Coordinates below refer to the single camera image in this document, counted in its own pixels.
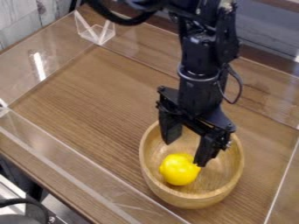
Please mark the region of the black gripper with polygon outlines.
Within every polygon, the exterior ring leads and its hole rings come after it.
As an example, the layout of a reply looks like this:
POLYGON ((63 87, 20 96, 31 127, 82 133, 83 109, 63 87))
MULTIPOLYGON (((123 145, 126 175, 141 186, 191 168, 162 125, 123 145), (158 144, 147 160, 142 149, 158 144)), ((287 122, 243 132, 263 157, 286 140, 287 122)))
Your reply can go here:
POLYGON ((230 74, 234 74, 230 65, 217 68, 213 73, 194 73, 179 65, 179 88, 158 88, 163 141, 170 145, 182 136, 183 127, 194 131, 201 136, 194 157, 199 167, 205 167, 219 151, 229 148, 230 136, 237 129, 221 108, 223 101, 237 102, 225 95, 230 74))

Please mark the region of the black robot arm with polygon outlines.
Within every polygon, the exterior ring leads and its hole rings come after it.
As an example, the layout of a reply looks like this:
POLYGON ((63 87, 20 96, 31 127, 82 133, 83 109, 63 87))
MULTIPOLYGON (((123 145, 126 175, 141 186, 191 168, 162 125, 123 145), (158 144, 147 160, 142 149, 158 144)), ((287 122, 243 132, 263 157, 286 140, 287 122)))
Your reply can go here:
POLYGON ((162 138, 174 143, 189 128, 201 136, 193 162, 203 167, 231 144, 237 126, 222 110, 239 56, 237 0, 126 0, 141 11, 169 10, 182 46, 179 87, 158 88, 162 138))

